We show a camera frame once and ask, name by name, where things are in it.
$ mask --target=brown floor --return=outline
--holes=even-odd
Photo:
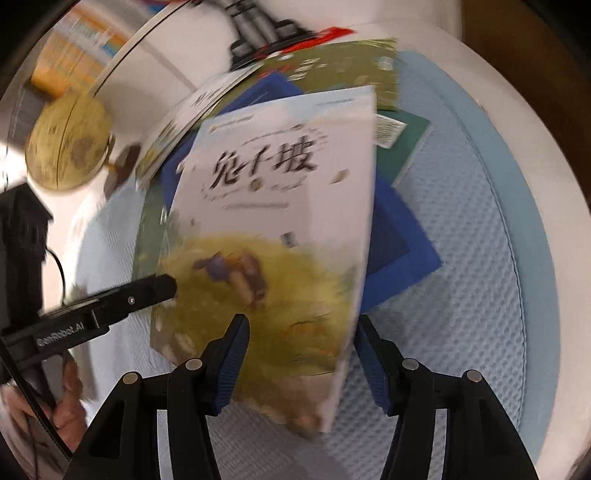
[[[463,0],[463,41],[511,82],[554,135],[591,200],[591,79],[521,0]]]

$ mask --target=quilted fabric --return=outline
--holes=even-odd
[[[444,265],[370,313],[380,334],[433,371],[480,370],[518,425],[524,393],[525,338],[518,279],[495,194],[478,152],[454,112],[428,83],[400,64],[399,107],[429,119],[433,130],[398,191],[421,222]],[[76,283],[89,292],[131,278],[143,196],[127,184],[91,223]],[[104,399],[129,370],[149,376],[170,365],[149,347],[145,313],[93,340],[89,355]],[[431,477],[439,478],[444,414],[437,416]],[[171,478],[164,418],[163,478]],[[208,419],[225,479],[378,479],[394,432],[372,400],[355,354],[333,431],[310,442],[232,403]]]

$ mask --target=metal screw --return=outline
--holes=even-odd
[[[192,358],[185,364],[186,369],[191,371],[199,370],[202,366],[203,362],[199,358]]]
[[[478,383],[480,380],[482,380],[482,375],[478,370],[468,370],[466,376],[468,377],[468,380],[474,383]]]
[[[135,372],[129,372],[123,376],[123,383],[125,385],[133,385],[138,381],[138,374]]]
[[[418,362],[414,358],[405,358],[402,360],[402,366],[406,370],[416,370],[418,368]]]

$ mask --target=barcode label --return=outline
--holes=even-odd
[[[382,148],[392,148],[406,124],[383,115],[377,115],[376,145]]]

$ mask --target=white table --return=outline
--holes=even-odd
[[[543,480],[567,478],[588,448],[591,426],[591,218],[558,145],[493,67],[429,21],[429,2],[413,2],[405,9],[400,9],[403,2],[384,6],[378,0],[261,3],[277,17],[293,18],[314,30],[352,27],[358,33],[347,40],[396,37],[400,50],[421,53],[457,81],[485,109],[504,138],[540,211],[558,289],[560,376],[536,468]],[[114,115],[119,146],[140,140],[178,101],[227,70],[233,40],[228,20],[209,5],[170,5],[142,28],[96,86],[97,97]]]

